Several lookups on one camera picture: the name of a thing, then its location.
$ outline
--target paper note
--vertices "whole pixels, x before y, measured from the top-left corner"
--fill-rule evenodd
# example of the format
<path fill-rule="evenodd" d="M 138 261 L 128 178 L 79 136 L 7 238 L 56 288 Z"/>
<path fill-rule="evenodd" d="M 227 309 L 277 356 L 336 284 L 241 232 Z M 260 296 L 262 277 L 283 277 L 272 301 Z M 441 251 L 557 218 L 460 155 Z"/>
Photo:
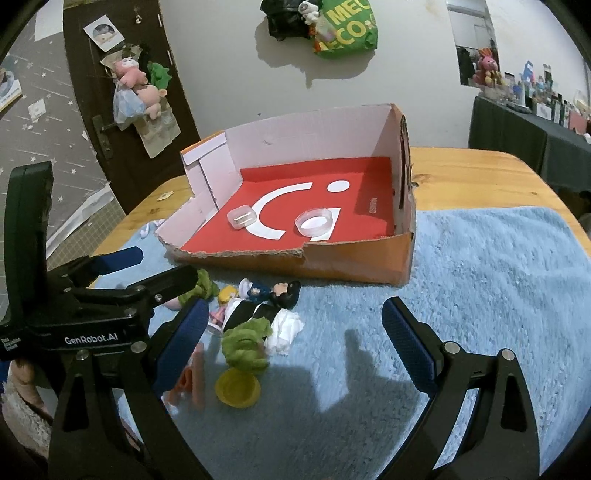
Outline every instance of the paper note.
<path fill-rule="evenodd" d="M 35 41 L 64 31 L 64 0 L 49 0 L 37 12 Z"/>
<path fill-rule="evenodd" d="M 125 40 L 106 15 L 85 26 L 84 31 L 102 51 L 109 51 Z"/>
<path fill-rule="evenodd" d="M 46 111 L 47 110 L 45 108 L 45 102 L 43 98 L 29 105 L 29 116 L 31 117 L 31 120 L 33 120 L 34 122 L 37 121 L 39 117 L 43 115 Z"/>

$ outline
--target black bag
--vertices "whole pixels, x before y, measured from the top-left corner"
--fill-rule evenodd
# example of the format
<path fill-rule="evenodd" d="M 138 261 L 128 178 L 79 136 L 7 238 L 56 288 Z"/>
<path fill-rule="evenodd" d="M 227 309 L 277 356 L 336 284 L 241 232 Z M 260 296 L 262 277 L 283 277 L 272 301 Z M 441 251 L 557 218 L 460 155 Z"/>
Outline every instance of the black bag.
<path fill-rule="evenodd" d="M 302 0 L 262 0 L 261 11 L 267 16 L 269 35 L 277 41 L 288 37 L 310 38 L 310 27 L 304 23 L 298 7 Z M 309 0 L 321 6 L 320 0 Z"/>

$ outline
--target clear plastic container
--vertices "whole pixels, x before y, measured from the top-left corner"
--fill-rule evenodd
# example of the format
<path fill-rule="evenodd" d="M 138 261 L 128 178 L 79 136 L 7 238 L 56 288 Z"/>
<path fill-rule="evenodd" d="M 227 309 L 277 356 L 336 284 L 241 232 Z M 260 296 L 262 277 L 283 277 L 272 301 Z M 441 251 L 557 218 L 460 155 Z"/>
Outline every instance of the clear plastic container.
<path fill-rule="evenodd" d="M 236 230 L 252 225 L 256 222 L 256 212 L 248 205 L 242 205 L 228 212 L 226 216 L 230 225 Z"/>
<path fill-rule="evenodd" d="M 326 208 L 307 210 L 295 219 L 295 226 L 303 235 L 310 238 L 324 235 L 332 228 L 332 212 Z"/>

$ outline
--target red paper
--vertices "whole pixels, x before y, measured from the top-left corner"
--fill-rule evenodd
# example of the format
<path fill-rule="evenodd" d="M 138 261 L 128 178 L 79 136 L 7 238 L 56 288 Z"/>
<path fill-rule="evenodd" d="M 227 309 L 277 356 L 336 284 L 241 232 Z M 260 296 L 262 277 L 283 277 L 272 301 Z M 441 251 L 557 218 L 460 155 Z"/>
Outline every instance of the red paper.
<path fill-rule="evenodd" d="M 341 208 L 328 243 L 378 239 L 394 234 L 390 159 L 387 157 L 338 158 L 241 170 L 239 190 L 221 210 L 183 246 L 188 252 L 265 251 L 301 248 L 310 241 L 295 226 L 298 215 L 314 208 Z M 338 180 L 349 182 L 342 192 L 327 187 Z M 226 218 L 231 210 L 253 206 L 263 195 L 282 187 L 312 182 L 306 190 L 289 192 L 268 202 L 260 221 L 285 231 L 277 239 L 260 238 L 247 229 L 234 230 Z"/>

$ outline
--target door handle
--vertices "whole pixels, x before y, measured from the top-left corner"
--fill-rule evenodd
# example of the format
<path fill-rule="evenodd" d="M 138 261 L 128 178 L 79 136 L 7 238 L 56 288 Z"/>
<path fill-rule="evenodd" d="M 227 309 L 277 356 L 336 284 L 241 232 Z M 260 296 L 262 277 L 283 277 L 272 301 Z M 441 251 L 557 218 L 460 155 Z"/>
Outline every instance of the door handle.
<path fill-rule="evenodd" d="M 111 142 L 109 137 L 106 135 L 106 131 L 117 126 L 117 123 L 105 125 L 103 122 L 102 115 L 95 115 L 92 117 L 92 125 L 95 128 L 96 137 L 99 140 L 100 150 L 106 160 L 113 158 L 113 149 L 111 148 Z"/>

